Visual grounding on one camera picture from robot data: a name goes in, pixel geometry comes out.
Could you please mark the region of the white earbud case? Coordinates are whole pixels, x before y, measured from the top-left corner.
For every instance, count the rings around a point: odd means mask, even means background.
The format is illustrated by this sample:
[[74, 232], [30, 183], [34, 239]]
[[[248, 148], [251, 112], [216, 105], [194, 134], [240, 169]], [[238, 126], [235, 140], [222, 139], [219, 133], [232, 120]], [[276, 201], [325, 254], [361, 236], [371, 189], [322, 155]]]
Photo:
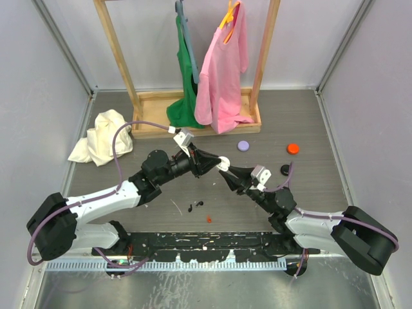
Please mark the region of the white earbud case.
[[220, 171], [227, 172], [230, 167], [230, 160], [226, 156], [220, 156], [220, 163], [216, 165], [216, 168]]

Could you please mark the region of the purple earbud case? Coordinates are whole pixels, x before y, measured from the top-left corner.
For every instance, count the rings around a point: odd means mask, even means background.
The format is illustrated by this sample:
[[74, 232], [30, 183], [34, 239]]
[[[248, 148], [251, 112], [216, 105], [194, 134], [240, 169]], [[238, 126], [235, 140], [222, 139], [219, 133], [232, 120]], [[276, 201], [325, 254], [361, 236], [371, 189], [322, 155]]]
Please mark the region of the purple earbud case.
[[237, 148], [239, 151], [245, 152], [249, 150], [250, 144], [246, 140], [241, 140], [238, 142]]

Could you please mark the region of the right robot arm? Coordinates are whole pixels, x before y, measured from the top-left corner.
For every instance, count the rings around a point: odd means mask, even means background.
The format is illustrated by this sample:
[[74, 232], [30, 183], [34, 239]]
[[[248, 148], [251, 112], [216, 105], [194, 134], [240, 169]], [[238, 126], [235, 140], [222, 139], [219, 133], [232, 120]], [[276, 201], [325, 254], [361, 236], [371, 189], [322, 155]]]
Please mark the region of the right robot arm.
[[303, 249], [323, 250], [347, 257], [359, 269], [381, 275], [399, 249], [397, 237], [356, 206], [342, 212], [316, 212], [298, 207], [286, 183], [268, 189], [271, 173], [265, 167], [220, 168], [230, 190], [246, 195], [269, 216], [275, 231], [284, 235], [283, 248], [291, 254]]

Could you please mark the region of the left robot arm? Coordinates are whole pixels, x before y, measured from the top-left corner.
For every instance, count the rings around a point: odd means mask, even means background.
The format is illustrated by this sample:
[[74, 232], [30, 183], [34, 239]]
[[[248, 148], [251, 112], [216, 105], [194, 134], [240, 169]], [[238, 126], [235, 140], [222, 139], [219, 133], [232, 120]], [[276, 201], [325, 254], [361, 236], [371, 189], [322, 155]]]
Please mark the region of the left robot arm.
[[174, 156], [154, 150], [136, 174], [117, 186], [69, 198], [53, 193], [26, 224], [31, 235], [28, 254], [36, 248], [41, 261], [51, 261], [80, 248], [108, 249], [121, 255], [129, 247], [127, 232], [121, 224], [110, 221], [96, 225], [93, 220], [147, 204], [161, 194], [161, 185], [185, 173], [199, 178], [220, 163], [221, 157], [194, 145]]

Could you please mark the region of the black earbud case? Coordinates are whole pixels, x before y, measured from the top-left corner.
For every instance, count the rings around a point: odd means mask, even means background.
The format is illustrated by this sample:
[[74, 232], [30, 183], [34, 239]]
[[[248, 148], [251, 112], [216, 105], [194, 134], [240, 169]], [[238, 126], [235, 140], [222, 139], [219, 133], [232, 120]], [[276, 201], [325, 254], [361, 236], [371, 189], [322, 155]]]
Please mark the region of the black earbud case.
[[290, 165], [289, 165], [289, 164], [285, 164], [285, 165], [282, 165], [282, 166], [281, 166], [281, 168], [280, 168], [280, 173], [281, 173], [283, 176], [288, 176], [288, 175], [289, 175], [289, 172], [290, 172]]

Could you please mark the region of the orange earbud case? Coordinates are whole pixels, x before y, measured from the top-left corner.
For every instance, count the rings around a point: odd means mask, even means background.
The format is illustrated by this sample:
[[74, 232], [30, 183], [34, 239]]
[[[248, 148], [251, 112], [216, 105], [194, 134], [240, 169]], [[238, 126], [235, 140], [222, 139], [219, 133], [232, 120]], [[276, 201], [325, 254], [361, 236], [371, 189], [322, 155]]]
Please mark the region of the orange earbud case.
[[296, 155], [299, 153], [300, 148], [297, 144], [288, 144], [286, 150], [290, 155]]

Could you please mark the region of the green shirt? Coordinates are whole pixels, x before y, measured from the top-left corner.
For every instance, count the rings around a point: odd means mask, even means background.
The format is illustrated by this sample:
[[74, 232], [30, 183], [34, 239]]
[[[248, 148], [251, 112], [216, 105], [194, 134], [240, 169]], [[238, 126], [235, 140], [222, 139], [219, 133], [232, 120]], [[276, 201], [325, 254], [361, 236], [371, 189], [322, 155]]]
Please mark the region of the green shirt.
[[176, 28], [179, 45], [177, 58], [182, 75], [183, 97], [167, 107], [167, 117], [172, 126], [203, 129], [204, 126], [199, 124], [194, 116], [197, 84], [193, 81], [191, 60], [183, 36], [183, 28], [178, 16], [176, 17]]

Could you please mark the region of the pink t-shirt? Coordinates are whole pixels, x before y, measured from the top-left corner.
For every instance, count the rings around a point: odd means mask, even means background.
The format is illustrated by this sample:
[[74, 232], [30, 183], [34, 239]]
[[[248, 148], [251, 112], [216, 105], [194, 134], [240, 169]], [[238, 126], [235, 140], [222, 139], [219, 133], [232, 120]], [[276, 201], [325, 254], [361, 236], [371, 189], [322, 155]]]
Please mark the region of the pink t-shirt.
[[249, 116], [240, 114], [240, 77], [248, 68], [247, 21], [242, 2], [234, 33], [224, 44], [228, 32], [228, 28], [219, 27], [214, 32], [200, 71], [194, 111], [196, 121], [211, 126], [217, 134], [229, 132], [239, 124], [253, 123]]

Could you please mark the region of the wooden clothes rack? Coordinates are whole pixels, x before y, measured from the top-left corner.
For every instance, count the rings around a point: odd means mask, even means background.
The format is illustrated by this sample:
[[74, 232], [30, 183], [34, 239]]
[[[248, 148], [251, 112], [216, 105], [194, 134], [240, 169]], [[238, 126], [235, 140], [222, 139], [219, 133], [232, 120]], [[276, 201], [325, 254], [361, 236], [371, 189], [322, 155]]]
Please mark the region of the wooden clothes rack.
[[261, 116], [258, 95], [265, 72], [280, 2], [271, 1], [251, 88], [240, 85], [248, 68], [245, 8], [241, 1], [229, 2], [228, 11], [215, 31], [198, 68], [191, 37], [177, 1], [178, 62], [183, 88], [176, 91], [137, 92], [122, 53], [105, 1], [94, 2], [100, 22], [133, 105], [131, 133], [135, 139], [160, 138], [167, 134], [153, 129], [150, 121], [163, 126], [188, 127], [196, 135], [258, 133]]

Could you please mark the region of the cream white cloth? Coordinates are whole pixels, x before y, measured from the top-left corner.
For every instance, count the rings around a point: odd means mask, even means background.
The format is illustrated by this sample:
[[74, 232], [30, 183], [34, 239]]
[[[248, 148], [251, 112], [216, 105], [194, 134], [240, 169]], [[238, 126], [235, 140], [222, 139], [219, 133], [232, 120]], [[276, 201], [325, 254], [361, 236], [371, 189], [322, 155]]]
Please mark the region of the cream white cloth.
[[133, 150], [133, 141], [129, 135], [131, 126], [124, 127], [113, 142], [117, 130], [126, 123], [124, 117], [109, 109], [99, 113], [95, 119], [94, 127], [86, 131], [86, 136], [80, 138], [73, 151], [68, 157], [68, 161], [77, 163], [93, 162], [97, 167], [106, 165], [114, 159], [113, 148], [117, 157]]

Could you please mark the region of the yellow hanger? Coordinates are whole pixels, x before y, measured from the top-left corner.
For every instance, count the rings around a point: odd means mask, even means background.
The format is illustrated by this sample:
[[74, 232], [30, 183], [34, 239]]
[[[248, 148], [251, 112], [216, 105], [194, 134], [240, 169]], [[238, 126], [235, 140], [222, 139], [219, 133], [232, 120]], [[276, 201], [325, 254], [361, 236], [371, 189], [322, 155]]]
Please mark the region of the yellow hanger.
[[223, 40], [224, 44], [227, 44], [230, 41], [234, 33], [234, 27], [236, 24], [236, 20], [238, 18], [240, 4], [241, 4], [240, 1], [236, 1], [236, 2], [229, 1], [227, 13], [219, 25], [220, 30], [223, 30], [224, 28], [229, 29], [229, 32], [227, 33], [226, 37]]

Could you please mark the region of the grey-blue hanger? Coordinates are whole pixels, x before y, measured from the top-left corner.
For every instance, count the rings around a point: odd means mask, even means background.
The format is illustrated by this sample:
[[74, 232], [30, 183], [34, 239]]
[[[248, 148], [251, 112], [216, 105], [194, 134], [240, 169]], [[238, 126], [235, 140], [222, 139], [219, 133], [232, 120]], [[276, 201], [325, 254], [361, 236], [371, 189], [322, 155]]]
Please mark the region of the grey-blue hanger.
[[194, 56], [193, 48], [192, 48], [192, 42], [191, 42], [191, 36], [189, 33], [189, 28], [187, 26], [187, 21], [188, 19], [186, 18], [184, 14], [184, 9], [183, 9], [183, 1], [175, 1], [175, 11], [180, 18], [181, 26], [183, 28], [183, 36], [186, 42], [187, 46], [187, 51], [189, 53], [189, 57], [191, 60], [191, 65], [192, 65], [192, 76], [193, 76], [193, 81], [195, 84], [199, 83], [199, 71], [198, 71], [198, 66], [196, 63], [196, 59]]

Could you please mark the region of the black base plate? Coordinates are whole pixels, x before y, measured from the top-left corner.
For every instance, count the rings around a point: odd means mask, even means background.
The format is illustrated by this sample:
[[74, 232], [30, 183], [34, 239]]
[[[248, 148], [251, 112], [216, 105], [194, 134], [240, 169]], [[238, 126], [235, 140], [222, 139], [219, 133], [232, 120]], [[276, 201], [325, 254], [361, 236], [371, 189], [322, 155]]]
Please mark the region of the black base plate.
[[103, 249], [107, 256], [130, 255], [138, 261], [184, 263], [225, 261], [232, 252], [235, 262], [277, 261], [289, 255], [300, 255], [292, 236], [275, 232], [133, 232], [120, 240], [120, 247]]

